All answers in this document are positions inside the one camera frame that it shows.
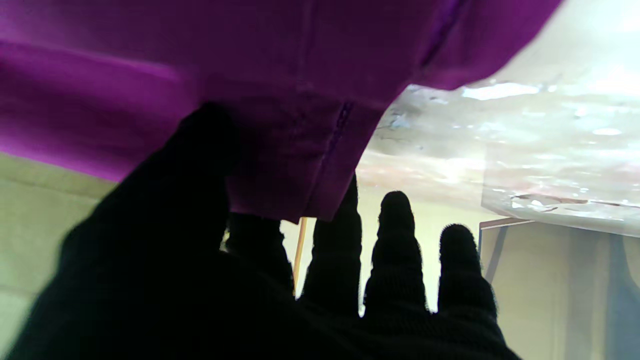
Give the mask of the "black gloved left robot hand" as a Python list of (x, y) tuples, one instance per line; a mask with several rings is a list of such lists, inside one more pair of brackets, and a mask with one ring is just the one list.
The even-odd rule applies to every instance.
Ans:
[(426, 303), (410, 200), (381, 201), (361, 298), (362, 221), (350, 180), (314, 227), (302, 293), (278, 220), (230, 211), (233, 119), (206, 103), (71, 230), (9, 360), (516, 360), (473, 233), (439, 237)]

